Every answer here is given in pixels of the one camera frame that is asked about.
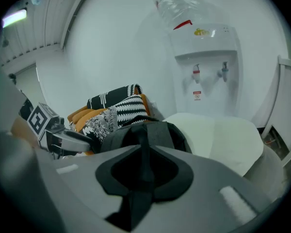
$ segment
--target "yellow logo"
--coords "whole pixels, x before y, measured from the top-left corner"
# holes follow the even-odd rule
[[[208,30],[203,30],[203,29],[196,29],[196,31],[194,32],[195,35],[208,35],[210,34],[210,32]]]

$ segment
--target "floor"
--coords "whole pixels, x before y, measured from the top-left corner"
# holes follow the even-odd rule
[[[269,146],[281,160],[289,153],[287,146],[281,139],[280,135],[272,128],[263,140],[264,144]],[[284,180],[282,182],[283,194],[287,191],[287,188],[291,184],[291,160],[284,166]]]

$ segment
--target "backpack handle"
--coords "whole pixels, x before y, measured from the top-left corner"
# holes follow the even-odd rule
[[[132,123],[134,123],[136,121],[142,120],[142,119],[149,120],[149,121],[159,122],[159,120],[157,120],[156,118],[150,117],[150,116],[137,115],[133,119],[131,119],[131,120],[123,123],[122,127],[127,126],[127,125],[130,125],[130,124],[132,124]]]

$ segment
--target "ceiling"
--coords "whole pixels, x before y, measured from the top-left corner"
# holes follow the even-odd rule
[[[2,29],[0,65],[6,72],[18,72],[34,64],[35,56],[62,49],[77,12],[85,0],[21,0],[7,15],[26,8],[27,17]]]

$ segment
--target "ceiling light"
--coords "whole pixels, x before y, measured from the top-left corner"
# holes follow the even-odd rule
[[[10,24],[14,22],[25,19],[26,16],[27,16],[27,11],[25,9],[22,9],[3,18],[3,28],[5,28],[6,26],[9,26]]]

